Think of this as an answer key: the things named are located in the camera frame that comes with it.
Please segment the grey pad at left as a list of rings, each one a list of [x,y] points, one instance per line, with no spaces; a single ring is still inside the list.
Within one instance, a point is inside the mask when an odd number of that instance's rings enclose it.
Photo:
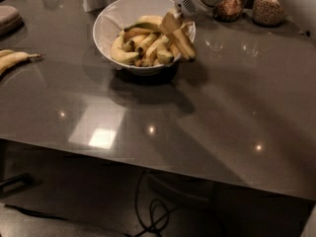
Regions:
[[[17,29],[23,23],[20,12],[8,5],[0,6],[0,37]]]

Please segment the large yellow banana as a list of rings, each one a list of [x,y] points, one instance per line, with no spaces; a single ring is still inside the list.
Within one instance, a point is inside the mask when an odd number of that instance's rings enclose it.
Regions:
[[[169,29],[164,25],[160,25],[159,30],[176,46],[184,59],[187,61],[196,59],[195,47],[181,28]]]

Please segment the white ceramic bowl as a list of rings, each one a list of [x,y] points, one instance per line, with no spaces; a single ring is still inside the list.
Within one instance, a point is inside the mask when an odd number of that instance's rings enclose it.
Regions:
[[[114,61],[110,55],[113,41],[124,31],[125,27],[133,24],[141,16],[156,15],[164,18],[167,12],[171,12],[176,17],[181,23],[181,29],[194,44],[196,26],[177,13],[173,0],[118,0],[106,7],[95,21],[93,39],[98,51],[116,69],[125,69],[140,76],[155,75],[174,65],[178,60],[184,59],[180,53],[171,64],[150,67],[136,67],[133,63],[119,63]]]

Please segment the left curved yellow banana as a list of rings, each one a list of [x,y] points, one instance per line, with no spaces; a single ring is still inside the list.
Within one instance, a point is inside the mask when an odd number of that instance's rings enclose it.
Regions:
[[[110,55],[116,62],[132,64],[139,57],[139,53],[134,49],[135,42],[124,40],[124,34],[120,34],[112,43]]]

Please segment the small banana bunch in bowl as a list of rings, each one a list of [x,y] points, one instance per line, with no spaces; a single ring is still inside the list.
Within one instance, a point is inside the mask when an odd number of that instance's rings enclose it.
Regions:
[[[171,64],[180,53],[166,36],[149,29],[132,28],[120,34],[123,36],[122,49],[138,53],[133,61],[136,67]]]

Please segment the upper yellow banana in bowl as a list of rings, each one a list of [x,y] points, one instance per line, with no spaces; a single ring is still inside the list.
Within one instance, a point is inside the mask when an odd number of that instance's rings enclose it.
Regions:
[[[141,28],[141,29],[152,30],[154,32],[159,32],[160,31],[159,26],[161,25],[162,20],[163,20],[162,16],[156,16],[156,15],[141,16],[133,24],[125,27],[124,30],[127,32],[134,28]]]

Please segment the yellow banana on table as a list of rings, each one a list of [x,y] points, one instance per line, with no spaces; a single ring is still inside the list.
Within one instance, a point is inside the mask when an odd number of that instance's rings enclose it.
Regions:
[[[39,58],[41,54],[39,53],[26,53],[26,52],[13,52],[4,55],[0,58],[0,75],[2,75],[6,70],[14,67],[15,65],[27,61],[31,58]]]

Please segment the black chair leg left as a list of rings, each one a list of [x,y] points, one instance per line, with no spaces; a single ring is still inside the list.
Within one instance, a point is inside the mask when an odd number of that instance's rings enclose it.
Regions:
[[[9,179],[6,179],[4,181],[0,182],[0,191],[3,192],[5,188],[11,187],[15,184],[24,184],[28,185],[31,184],[34,181],[34,178],[29,173],[24,173]]]

